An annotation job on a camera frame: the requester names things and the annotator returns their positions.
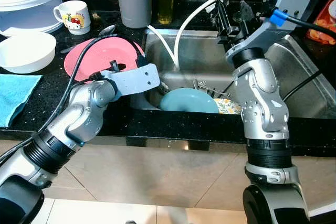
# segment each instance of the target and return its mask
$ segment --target blue plate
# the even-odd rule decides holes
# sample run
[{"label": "blue plate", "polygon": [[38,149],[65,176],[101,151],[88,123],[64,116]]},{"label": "blue plate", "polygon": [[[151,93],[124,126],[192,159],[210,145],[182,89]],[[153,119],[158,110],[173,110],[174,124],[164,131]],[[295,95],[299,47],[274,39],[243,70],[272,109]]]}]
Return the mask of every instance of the blue plate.
[{"label": "blue plate", "polygon": [[170,111],[189,111],[219,113],[214,99],[197,89],[181,88],[167,93],[160,102],[160,109]]}]

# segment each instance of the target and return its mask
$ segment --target white cable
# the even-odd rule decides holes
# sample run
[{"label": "white cable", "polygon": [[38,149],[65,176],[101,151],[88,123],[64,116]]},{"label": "white cable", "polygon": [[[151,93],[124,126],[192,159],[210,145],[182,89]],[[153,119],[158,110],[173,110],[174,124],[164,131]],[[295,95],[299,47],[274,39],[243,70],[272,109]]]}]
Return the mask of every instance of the white cable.
[{"label": "white cable", "polygon": [[208,5],[212,4],[213,2],[215,2],[217,0],[208,0],[207,2],[205,2],[203,5],[201,5],[199,8],[197,8],[195,11],[193,11],[189,17],[183,22],[182,26],[180,27],[179,31],[177,32],[176,35],[176,39],[175,39],[175,45],[174,45],[174,55],[175,55],[175,59],[178,60],[178,43],[180,42],[180,38],[182,35],[183,30],[185,29],[185,27],[189,24],[189,22],[200,12],[202,11],[205,7],[207,7]]},{"label": "white cable", "polygon": [[159,31],[157,29],[155,29],[154,27],[152,27],[151,25],[148,25],[148,28],[155,33],[158,38],[161,40],[162,44],[164,45],[164,47],[167,49],[168,54],[170,55],[170,57],[172,58],[174,65],[176,67],[177,70],[180,69],[179,66],[179,61],[178,59],[174,56],[173,51],[170,49],[170,47],[168,46],[167,42],[165,41],[165,39],[162,37],[162,35],[159,33]]}]

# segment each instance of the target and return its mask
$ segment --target kitchen sink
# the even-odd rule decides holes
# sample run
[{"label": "kitchen sink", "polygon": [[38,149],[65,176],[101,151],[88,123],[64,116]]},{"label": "kitchen sink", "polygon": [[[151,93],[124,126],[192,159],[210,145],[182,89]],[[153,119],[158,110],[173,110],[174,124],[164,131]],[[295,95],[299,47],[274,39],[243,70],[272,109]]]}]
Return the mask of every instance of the kitchen sink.
[{"label": "kitchen sink", "polygon": [[[159,29],[159,32],[173,48],[177,30]],[[170,90],[193,88],[193,82],[197,79],[207,87],[222,92],[231,83],[234,68],[225,60],[223,45],[217,42],[216,31],[184,31],[179,46],[179,71],[175,69],[161,41],[150,30],[145,33],[142,48],[148,62],[156,64],[161,81]],[[318,70],[289,35],[273,44],[265,57],[270,59],[280,83],[281,97]],[[234,87],[228,92],[230,99],[237,101]],[[162,93],[162,90],[156,88],[135,95],[131,99],[131,106],[136,109],[158,109]],[[336,119],[335,89],[322,74],[293,94],[286,104],[290,116]]]}]

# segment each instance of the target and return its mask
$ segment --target pink plate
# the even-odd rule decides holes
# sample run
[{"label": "pink plate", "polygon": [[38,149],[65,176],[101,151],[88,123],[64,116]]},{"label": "pink plate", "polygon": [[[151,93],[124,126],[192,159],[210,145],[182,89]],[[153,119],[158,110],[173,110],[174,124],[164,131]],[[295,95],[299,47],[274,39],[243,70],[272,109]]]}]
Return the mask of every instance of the pink plate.
[{"label": "pink plate", "polygon": [[[72,49],[64,60],[64,69],[68,75],[71,75],[79,54],[92,39],[82,42]],[[126,64],[125,70],[137,68],[137,53],[134,47],[122,38],[106,38],[94,44],[84,55],[79,66],[75,80],[81,81],[97,71],[110,67],[110,61],[116,60],[117,63]]]}]

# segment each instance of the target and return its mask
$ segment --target white mug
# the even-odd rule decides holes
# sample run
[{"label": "white mug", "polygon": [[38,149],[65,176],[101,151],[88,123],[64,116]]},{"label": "white mug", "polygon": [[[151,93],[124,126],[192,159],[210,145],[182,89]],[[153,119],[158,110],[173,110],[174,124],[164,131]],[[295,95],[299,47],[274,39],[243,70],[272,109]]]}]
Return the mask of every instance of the white mug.
[{"label": "white mug", "polygon": [[75,35],[90,31],[90,15],[85,2],[79,0],[66,1],[54,8],[55,18],[64,23],[69,32]]}]

